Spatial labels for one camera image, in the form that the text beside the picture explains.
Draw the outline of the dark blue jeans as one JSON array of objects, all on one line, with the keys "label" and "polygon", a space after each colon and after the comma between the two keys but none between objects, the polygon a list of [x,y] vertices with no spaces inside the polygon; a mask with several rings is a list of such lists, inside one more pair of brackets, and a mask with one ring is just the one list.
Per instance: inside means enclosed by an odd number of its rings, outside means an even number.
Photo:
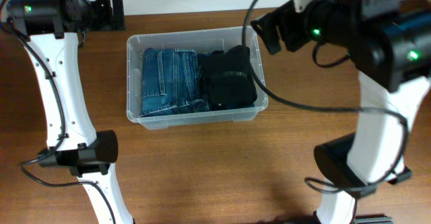
[{"label": "dark blue jeans", "polygon": [[141,118],[211,110],[201,91],[194,50],[149,48],[141,59]]}]

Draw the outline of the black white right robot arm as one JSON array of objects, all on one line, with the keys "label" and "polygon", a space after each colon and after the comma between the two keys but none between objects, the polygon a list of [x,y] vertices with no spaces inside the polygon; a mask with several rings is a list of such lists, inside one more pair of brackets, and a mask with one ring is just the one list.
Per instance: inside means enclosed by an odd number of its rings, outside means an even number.
[{"label": "black white right robot arm", "polygon": [[271,54],[310,41],[346,49],[358,70],[360,105],[354,133],[314,148],[323,179],[305,183],[322,195],[296,223],[390,223],[359,217],[358,201],[379,185],[411,178],[403,155],[416,114],[430,91],[430,11],[403,13],[400,0],[290,0],[257,19],[246,16]]}]

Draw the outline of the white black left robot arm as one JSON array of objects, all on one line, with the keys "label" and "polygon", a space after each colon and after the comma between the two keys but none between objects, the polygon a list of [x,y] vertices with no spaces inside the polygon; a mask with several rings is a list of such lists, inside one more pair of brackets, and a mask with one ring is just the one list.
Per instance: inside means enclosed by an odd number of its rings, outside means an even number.
[{"label": "white black left robot arm", "polygon": [[88,32],[125,29],[123,0],[3,0],[1,5],[32,61],[46,115],[46,147],[35,163],[67,168],[85,188],[100,223],[132,223],[117,181],[117,136],[94,128],[78,68]]}]

